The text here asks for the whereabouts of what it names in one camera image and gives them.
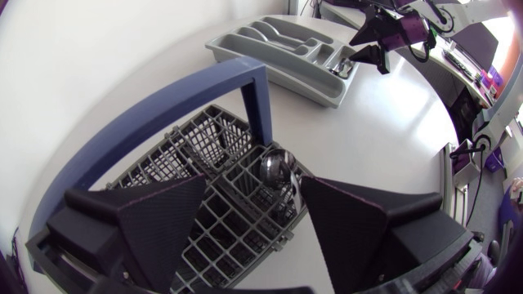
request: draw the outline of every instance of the blue rack handle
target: blue rack handle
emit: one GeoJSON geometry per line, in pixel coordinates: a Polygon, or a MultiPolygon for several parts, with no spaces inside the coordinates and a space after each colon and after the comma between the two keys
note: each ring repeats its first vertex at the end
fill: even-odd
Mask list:
{"type": "Polygon", "coordinates": [[[241,87],[251,132],[272,142],[266,67],[250,57],[228,60],[193,73],[148,96],[94,135],[61,169],[34,213],[29,238],[60,207],[66,189],[89,189],[121,158],[190,111],[241,87]]]}

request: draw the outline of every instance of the white wall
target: white wall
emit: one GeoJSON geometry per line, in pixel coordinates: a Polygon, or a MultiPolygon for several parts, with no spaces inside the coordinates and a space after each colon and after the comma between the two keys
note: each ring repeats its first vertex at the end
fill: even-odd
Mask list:
{"type": "Polygon", "coordinates": [[[43,167],[115,85],[191,33],[287,0],[11,0],[0,16],[0,250],[43,167]]]}

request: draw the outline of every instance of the white tabletop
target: white tabletop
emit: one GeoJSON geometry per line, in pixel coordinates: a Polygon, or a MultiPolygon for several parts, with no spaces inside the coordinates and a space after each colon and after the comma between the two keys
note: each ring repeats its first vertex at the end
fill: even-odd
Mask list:
{"type": "MultiPolygon", "coordinates": [[[[365,14],[359,9],[339,7],[329,4],[325,1],[321,3],[321,8],[321,11],[324,12],[322,16],[326,19],[332,21],[337,21],[341,19],[342,22],[345,21],[347,25],[356,29],[361,28],[361,26],[363,26],[365,22],[365,14]]],[[[419,55],[425,54],[425,51],[422,49],[421,43],[412,45],[412,48],[419,55]]],[[[466,78],[460,70],[454,68],[454,66],[443,57],[442,52],[444,49],[449,50],[448,45],[446,44],[443,38],[438,36],[436,38],[436,47],[431,50],[429,58],[435,61],[439,66],[443,67],[443,69],[451,72],[453,76],[455,76],[461,82],[463,82],[463,84],[468,88],[472,96],[474,96],[486,108],[489,108],[489,102],[483,96],[480,90],[476,87],[474,82],[471,82],[468,78],[466,78]]],[[[473,75],[477,72],[480,72],[480,70],[461,52],[459,52],[458,50],[454,50],[452,53],[472,72],[473,75]]]]}
{"type": "MultiPolygon", "coordinates": [[[[299,16],[276,16],[348,42],[355,30],[299,16]]],[[[70,157],[105,124],[161,87],[215,64],[204,43],[250,20],[216,25],[173,44],[125,78],[76,126],[42,172],[36,192],[20,223],[19,253],[32,292],[54,292],[48,279],[29,268],[27,242],[32,216],[45,189],[70,157]]],[[[270,84],[270,109],[275,141],[291,150],[316,176],[400,193],[428,193],[440,189],[440,149],[457,144],[445,107],[420,73],[395,52],[391,73],[381,75],[372,65],[361,65],[338,109],[270,84]]],[[[215,103],[246,119],[239,91],[215,103]]],[[[176,124],[182,124],[196,111],[176,124]]],[[[163,131],[131,152],[94,186],[102,188],[163,138],[163,131]]],[[[326,265],[309,216],[293,231],[284,250],[272,253],[238,287],[311,286],[316,293],[333,293],[326,265]]]]}

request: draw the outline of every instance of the cable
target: cable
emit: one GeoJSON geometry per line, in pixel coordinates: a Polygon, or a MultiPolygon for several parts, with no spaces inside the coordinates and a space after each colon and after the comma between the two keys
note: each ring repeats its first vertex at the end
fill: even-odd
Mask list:
{"type": "Polygon", "coordinates": [[[303,5],[303,8],[302,8],[302,12],[300,12],[300,16],[303,15],[303,11],[305,10],[305,7],[307,7],[307,4],[309,3],[310,0],[307,0],[307,2],[305,2],[305,4],[303,5]]]}
{"type": "Polygon", "coordinates": [[[481,160],[480,160],[480,165],[481,165],[481,169],[480,169],[480,180],[477,182],[477,190],[476,190],[476,196],[474,197],[474,202],[472,203],[472,209],[471,209],[471,215],[468,216],[468,220],[467,220],[467,223],[465,224],[465,227],[468,227],[468,223],[471,221],[472,219],[472,213],[474,212],[474,207],[476,206],[476,201],[477,201],[477,195],[478,193],[480,192],[480,186],[481,186],[481,178],[483,177],[483,151],[481,151],[481,156],[480,156],[481,160]]]}
{"type": "Polygon", "coordinates": [[[25,278],[24,278],[24,272],[22,271],[20,267],[20,261],[18,260],[18,248],[16,246],[16,232],[18,232],[18,228],[16,228],[15,233],[13,235],[13,239],[11,240],[11,260],[13,261],[13,267],[16,271],[16,277],[18,278],[18,284],[22,288],[24,293],[28,293],[27,285],[25,284],[25,278]]]}
{"type": "Polygon", "coordinates": [[[412,50],[412,47],[409,45],[410,54],[412,54],[412,56],[414,56],[414,58],[417,61],[425,63],[429,59],[429,54],[431,52],[431,48],[429,48],[429,46],[428,46],[428,44],[426,42],[423,43],[423,48],[425,49],[425,57],[422,58],[422,57],[419,57],[416,54],[414,54],[414,51],[412,50]]]}

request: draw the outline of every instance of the metal spoon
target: metal spoon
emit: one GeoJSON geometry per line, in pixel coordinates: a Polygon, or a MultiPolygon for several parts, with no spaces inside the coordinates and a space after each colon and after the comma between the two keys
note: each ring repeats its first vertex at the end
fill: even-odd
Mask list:
{"type": "Polygon", "coordinates": [[[260,179],[264,185],[276,190],[281,190],[290,183],[294,206],[299,213],[302,209],[302,196],[299,182],[294,174],[295,169],[296,160],[292,153],[285,149],[271,150],[261,161],[260,179]]]}

